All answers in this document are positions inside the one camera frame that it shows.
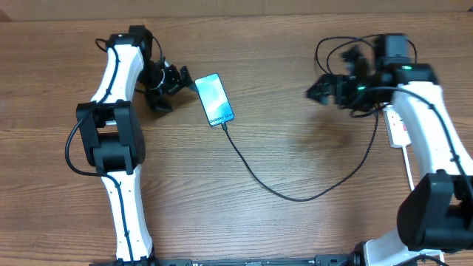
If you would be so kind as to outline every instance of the wooden surface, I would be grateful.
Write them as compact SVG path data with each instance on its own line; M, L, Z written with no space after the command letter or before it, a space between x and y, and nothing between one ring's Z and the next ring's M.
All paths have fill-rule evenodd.
M0 0L0 21L466 12L472 0Z
M473 16L468 13L162 18L0 24L0 265L87 265L115 256L115 230L101 181L72 173L64 143L77 103L101 82L106 56L95 38L145 24L166 57L194 78L218 72L236 119L240 151L272 188L292 197L319 193L351 172L367 148L374 118L349 118L304 97L317 79L313 52L333 35L406 33L419 61L433 65L460 137L473 144ZM338 42L324 44L324 57ZM344 71L333 57L332 69ZM188 89L175 112L134 105L146 139L142 195L161 258L307 257L349 252L395 227L409 193L401 150L381 118L363 168L307 203L263 190L221 128L210 128ZM73 163L88 167L80 138ZM412 158L413 175L418 181ZM448 256L473 264L473 253Z

